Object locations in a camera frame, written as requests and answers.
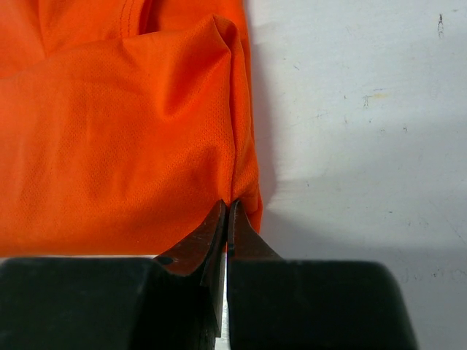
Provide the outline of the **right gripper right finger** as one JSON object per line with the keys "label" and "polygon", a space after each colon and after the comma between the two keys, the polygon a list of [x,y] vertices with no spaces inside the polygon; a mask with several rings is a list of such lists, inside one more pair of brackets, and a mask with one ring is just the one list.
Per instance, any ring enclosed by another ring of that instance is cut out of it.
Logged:
{"label": "right gripper right finger", "polygon": [[252,227],[240,200],[231,204],[227,234],[227,301],[232,349],[270,349],[273,297],[265,273],[281,257]]}

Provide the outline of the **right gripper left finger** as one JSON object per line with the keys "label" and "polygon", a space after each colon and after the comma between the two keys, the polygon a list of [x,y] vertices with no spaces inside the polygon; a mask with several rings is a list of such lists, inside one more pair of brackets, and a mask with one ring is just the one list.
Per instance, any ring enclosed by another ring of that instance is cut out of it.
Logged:
{"label": "right gripper left finger", "polygon": [[194,231],[155,258],[169,277],[164,295],[181,338],[221,336],[227,213],[218,201]]}

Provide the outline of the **orange t shirt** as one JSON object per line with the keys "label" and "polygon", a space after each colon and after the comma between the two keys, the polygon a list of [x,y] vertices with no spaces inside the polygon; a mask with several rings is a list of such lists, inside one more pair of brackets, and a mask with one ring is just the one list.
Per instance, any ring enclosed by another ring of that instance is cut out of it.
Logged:
{"label": "orange t shirt", "polygon": [[160,254],[263,204],[242,1],[1,3],[1,255]]}

